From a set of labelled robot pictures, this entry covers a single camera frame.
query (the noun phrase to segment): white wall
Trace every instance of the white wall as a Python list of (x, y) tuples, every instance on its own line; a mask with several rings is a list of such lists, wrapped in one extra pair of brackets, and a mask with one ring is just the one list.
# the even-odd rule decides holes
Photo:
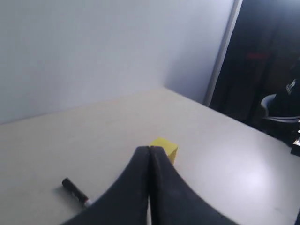
[(0, 1), (0, 123), (162, 85), (202, 102), (232, 4)]

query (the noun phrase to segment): table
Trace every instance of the table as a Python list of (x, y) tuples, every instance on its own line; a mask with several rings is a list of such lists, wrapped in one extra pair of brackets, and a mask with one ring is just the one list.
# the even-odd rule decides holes
[(161, 88), (0, 126), (0, 224), (59, 224), (120, 175), (136, 146), (179, 145), (175, 168), (215, 209), (242, 225), (292, 225), (300, 157), (251, 127)]

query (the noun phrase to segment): marker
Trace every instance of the marker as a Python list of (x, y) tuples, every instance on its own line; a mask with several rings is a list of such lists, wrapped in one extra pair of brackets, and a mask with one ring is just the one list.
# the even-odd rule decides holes
[(85, 207), (89, 207), (93, 204), (92, 200), (89, 199), (69, 178), (65, 178), (62, 183), (63, 187), (71, 193), (77, 200)]

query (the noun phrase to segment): yellow cube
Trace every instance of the yellow cube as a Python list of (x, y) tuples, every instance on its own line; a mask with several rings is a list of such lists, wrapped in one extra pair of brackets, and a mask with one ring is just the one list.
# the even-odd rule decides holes
[(167, 139), (159, 137), (159, 138), (155, 139), (150, 145), (163, 147), (166, 154), (168, 155), (171, 163), (174, 164), (177, 149), (178, 149), (177, 144), (174, 144), (174, 143), (168, 141)]

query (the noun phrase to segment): table surface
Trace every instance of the table surface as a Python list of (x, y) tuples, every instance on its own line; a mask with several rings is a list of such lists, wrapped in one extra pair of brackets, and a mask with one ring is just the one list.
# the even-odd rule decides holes
[(175, 168), (210, 205), (241, 225), (292, 225), (300, 157), (251, 127), (167, 89), (0, 126), (0, 224), (59, 224), (104, 193), (135, 148), (158, 136), (179, 145)]

